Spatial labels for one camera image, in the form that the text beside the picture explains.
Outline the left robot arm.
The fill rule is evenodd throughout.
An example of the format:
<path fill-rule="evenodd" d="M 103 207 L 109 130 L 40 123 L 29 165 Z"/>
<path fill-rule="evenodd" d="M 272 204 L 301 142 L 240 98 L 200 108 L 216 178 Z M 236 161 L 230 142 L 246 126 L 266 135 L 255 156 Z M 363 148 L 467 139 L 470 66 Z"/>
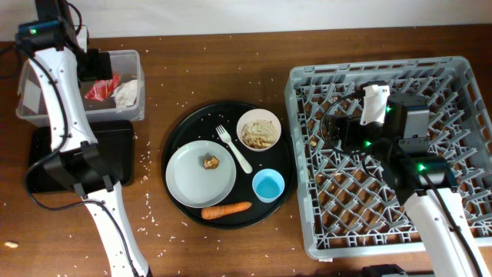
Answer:
<path fill-rule="evenodd" d="M 43 167 L 80 197 L 73 206 L 91 213 L 111 275 L 150 276 L 126 215 L 120 180 L 100 156 L 81 100 L 80 82 L 111 79 L 110 55 L 80 47 L 81 26 L 74 25 L 69 6 L 66 1 L 37 1 L 37 20 L 21 24 L 15 36 L 41 86 L 51 133 L 51 153 L 28 170 Z"/>

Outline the pink bowl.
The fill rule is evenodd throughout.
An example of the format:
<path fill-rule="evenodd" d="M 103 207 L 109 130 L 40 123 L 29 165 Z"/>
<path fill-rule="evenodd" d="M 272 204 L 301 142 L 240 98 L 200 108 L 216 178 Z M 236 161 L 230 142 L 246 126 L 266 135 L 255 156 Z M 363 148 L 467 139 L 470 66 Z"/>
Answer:
<path fill-rule="evenodd" d="M 242 140 L 241 140 L 241 131 L 244 127 L 244 125 L 248 122 L 251 122 L 255 119 L 264 119 L 264 120 L 268 120 L 268 121 L 272 121 L 275 128 L 278 130 L 278 139 L 277 141 L 269 148 L 266 148 L 266 149 L 253 149 L 253 148 L 250 148 L 248 146 L 246 146 Z M 254 152 L 264 152 L 270 148 L 272 148 L 279 140 L 280 140 L 280 137 L 281 137 L 281 131 L 282 131 L 282 128 L 281 128 L 281 123 L 280 123 L 280 120 L 278 119 L 278 117 L 271 111 L 267 110 L 267 109 L 263 109 L 263 108 L 254 108 L 248 112 L 245 112 L 239 119 L 238 119 L 238 123 L 237 123 L 237 126 L 236 126 L 236 132 L 237 132 L 237 136 L 238 136 L 238 139 L 239 141 L 242 143 L 242 145 L 244 145 L 247 149 L 249 150 L 252 150 Z"/>

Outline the red snack wrapper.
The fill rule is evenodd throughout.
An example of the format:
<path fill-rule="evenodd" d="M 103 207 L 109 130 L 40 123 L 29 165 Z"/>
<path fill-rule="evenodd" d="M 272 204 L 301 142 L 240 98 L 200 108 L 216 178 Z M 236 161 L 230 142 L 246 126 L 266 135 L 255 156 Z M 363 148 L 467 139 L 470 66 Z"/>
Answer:
<path fill-rule="evenodd" d="M 120 81 L 120 74 L 113 74 L 112 79 L 109 80 L 96 81 L 85 94 L 85 97 L 90 100 L 103 102 L 105 99 L 112 96 Z"/>

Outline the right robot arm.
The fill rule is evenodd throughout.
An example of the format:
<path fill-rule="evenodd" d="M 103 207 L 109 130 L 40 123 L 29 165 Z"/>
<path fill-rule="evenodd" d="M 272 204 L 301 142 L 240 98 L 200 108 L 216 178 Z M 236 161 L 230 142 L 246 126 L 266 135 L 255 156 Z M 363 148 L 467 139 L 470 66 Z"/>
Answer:
<path fill-rule="evenodd" d="M 396 93 L 376 103 L 365 96 L 360 116 L 326 111 L 321 134 L 340 155 L 379 161 L 381 178 L 416 227 L 436 276 L 489 276 L 451 166 L 429 150 L 429 119 L 422 95 Z"/>

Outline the rice and peanut waste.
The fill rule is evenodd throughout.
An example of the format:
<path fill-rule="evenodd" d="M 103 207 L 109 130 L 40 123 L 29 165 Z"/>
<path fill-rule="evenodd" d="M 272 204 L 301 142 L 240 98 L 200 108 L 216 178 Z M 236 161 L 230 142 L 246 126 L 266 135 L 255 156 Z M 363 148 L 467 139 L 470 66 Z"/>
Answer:
<path fill-rule="evenodd" d="M 242 142 L 253 149 L 271 147 L 278 139 L 278 130 L 272 121 L 255 119 L 244 125 L 241 131 Z"/>

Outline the light grey plate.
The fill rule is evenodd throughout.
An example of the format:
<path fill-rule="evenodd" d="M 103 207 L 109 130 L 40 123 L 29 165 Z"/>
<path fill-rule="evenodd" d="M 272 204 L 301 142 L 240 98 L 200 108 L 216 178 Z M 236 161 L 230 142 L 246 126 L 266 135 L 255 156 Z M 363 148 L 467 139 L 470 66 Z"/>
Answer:
<path fill-rule="evenodd" d="M 204 169 L 203 160 L 215 156 L 216 169 Z M 226 148 L 216 142 L 198 140 L 180 147 L 171 157 L 165 172 L 168 191 L 183 205 L 204 208 L 229 195 L 236 180 L 236 166 Z"/>

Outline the brown food scrap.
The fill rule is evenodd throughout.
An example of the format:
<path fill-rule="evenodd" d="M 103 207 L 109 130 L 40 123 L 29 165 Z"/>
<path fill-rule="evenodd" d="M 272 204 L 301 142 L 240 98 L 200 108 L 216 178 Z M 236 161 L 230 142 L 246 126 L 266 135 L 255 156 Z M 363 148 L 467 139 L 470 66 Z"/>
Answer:
<path fill-rule="evenodd" d="M 220 165 L 220 160 L 214 155 L 203 160 L 204 169 L 216 169 Z"/>

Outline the white tissue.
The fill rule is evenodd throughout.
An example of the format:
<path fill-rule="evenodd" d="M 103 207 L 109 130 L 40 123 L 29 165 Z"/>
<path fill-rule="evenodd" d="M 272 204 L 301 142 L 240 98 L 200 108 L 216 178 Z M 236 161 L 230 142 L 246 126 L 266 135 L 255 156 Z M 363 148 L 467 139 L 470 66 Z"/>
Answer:
<path fill-rule="evenodd" d="M 118 86 L 112 95 L 115 100 L 116 108 L 126 108 L 132 106 L 138 94 L 138 80 L 134 79 Z"/>

